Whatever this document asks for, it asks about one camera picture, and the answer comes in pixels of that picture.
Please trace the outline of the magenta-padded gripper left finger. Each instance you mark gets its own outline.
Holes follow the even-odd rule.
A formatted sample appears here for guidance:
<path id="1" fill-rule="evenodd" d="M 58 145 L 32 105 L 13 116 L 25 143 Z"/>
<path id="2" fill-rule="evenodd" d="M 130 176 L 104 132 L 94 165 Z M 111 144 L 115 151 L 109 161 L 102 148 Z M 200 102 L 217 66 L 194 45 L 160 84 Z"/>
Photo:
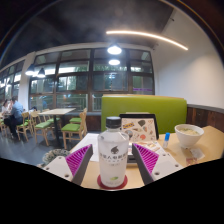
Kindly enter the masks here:
<path id="1" fill-rule="evenodd" d="M 92 155 L 93 147 L 92 145 L 87 145 L 66 157 L 57 156 L 44 167 L 44 170 L 76 185 L 80 185 Z"/>

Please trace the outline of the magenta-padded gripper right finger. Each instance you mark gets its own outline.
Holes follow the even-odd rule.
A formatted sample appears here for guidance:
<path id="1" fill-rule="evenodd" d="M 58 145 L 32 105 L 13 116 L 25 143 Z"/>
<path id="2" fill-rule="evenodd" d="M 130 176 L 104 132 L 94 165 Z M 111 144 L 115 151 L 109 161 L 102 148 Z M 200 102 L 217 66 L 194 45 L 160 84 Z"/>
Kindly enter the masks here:
<path id="1" fill-rule="evenodd" d="M 136 143 L 132 144 L 132 154 L 145 185 L 183 168 L 169 153 L 164 151 L 156 153 Z"/>

